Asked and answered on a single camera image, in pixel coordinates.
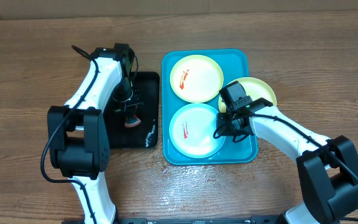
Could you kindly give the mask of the green and red sponge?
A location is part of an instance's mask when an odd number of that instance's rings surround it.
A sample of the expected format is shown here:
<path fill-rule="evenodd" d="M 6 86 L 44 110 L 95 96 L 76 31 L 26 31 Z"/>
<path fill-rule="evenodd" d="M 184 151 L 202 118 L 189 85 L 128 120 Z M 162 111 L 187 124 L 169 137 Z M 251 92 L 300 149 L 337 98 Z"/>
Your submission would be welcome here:
<path fill-rule="evenodd" d="M 131 116 L 131 121 L 130 122 L 124 122 L 124 126 L 126 128 L 133 128 L 133 127 L 136 127 L 137 125 L 139 125 L 141 123 L 141 120 L 139 118 L 138 118 L 138 120 L 136 120 L 132 116 Z"/>

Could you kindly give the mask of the yellow plate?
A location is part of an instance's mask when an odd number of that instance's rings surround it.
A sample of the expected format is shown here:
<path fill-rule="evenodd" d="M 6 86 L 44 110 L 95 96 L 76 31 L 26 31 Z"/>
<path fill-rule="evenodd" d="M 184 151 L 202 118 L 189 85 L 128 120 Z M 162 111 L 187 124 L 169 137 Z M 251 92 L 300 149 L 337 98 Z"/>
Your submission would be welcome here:
<path fill-rule="evenodd" d="M 253 102 L 257 101 L 259 98 L 264 98 L 273 104 L 272 106 L 265 106 L 263 103 L 261 103 L 262 105 L 260 105 L 260 106 L 259 105 L 250 105 L 250 108 L 244 107 L 244 110 L 243 110 L 244 112 L 249 111 L 249 112 L 255 113 L 256 111 L 264 110 L 263 108 L 265 108 L 265 107 L 273 107 L 274 110 L 278 110 L 277 99 L 276 99 L 275 93 L 272 90 L 272 88 L 268 84 L 266 84 L 264 81 L 262 81 L 258 78 L 253 78 L 253 77 L 242 77 L 242 78 L 238 78 L 238 79 L 231 81 L 225 87 L 228 87 L 229 85 L 236 83 L 236 82 L 241 84 L 241 86 L 243 87 L 243 89 L 246 93 L 246 96 L 250 96 L 250 98 L 252 99 Z M 226 109 L 226 104 L 224 103 L 222 96 L 219 96 L 218 108 L 219 108 L 220 113 L 228 113 L 227 109 Z"/>
<path fill-rule="evenodd" d="M 224 74 L 218 63 L 205 55 L 180 59 L 170 72 L 173 92 L 189 103 L 205 103 L 223 87 Z"/>

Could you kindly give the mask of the light blue plate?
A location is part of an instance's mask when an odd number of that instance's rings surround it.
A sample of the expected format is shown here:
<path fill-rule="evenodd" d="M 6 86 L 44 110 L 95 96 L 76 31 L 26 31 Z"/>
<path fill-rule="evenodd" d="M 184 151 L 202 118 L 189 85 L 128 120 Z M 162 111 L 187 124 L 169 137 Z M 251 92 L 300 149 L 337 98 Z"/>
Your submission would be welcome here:
<path fill-rule="evenodd" d="M 169 124 L 173 146 L 192 159 L 203 159 L 217 153 L 225 137 L 215 139 L 218 110 L 204 103 L 190 103 L 181 107 Z"/>

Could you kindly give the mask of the yellow plate top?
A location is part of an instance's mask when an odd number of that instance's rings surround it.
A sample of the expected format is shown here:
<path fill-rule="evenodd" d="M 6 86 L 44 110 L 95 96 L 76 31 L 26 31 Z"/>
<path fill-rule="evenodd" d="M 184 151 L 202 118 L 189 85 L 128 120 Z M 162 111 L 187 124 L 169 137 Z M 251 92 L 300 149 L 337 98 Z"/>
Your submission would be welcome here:
<path fill-rule="evenodd" d="M 223 87 L 224 74 L 218 63 L 205 55 L 180 59 L 170 72 L 173 92 L 189 103 L 205 103 Z"/>

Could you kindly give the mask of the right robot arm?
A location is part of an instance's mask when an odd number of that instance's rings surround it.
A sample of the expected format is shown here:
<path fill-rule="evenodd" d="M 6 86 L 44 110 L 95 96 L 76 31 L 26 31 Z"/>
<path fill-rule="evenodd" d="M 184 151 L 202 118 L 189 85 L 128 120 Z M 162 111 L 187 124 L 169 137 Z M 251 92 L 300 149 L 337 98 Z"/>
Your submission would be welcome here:
<path fill-rule="evenodd" d="M 265 98 L 253 100 L 234 81 L 219 91 L 226 112 L 218 113 L 215 139 L 230 136 L 234 143 L 256 136 L 295 161 L 302 203 L 251 223 L 358 222 L 350 213 L 358 209 L 358 153 L 345 136 L 331 139 L 294 122 Z"/>

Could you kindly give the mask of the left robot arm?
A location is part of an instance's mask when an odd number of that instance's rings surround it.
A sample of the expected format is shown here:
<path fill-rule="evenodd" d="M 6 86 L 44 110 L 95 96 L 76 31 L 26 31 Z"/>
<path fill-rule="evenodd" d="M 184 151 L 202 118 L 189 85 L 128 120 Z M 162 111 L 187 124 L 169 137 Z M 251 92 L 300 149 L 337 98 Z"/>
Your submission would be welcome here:
<path fill-rule="evenodd" d="M 140 124 L 135 112 L 142 101 L 132 86 L 137 57 L 129 44 L 97 47 L 77 53 L 89 60 L 89 71 L 76 93 L 63 105 L 51 106 L 47 114 L 48 141 L 40 161 L 45 180 L 71 183 L 85 214 L 83 223 L 115 223 L 116 206 L 110 199 L 105 170 L 110 156 L 104 112 L 124 114 L 125 127 Z"/>

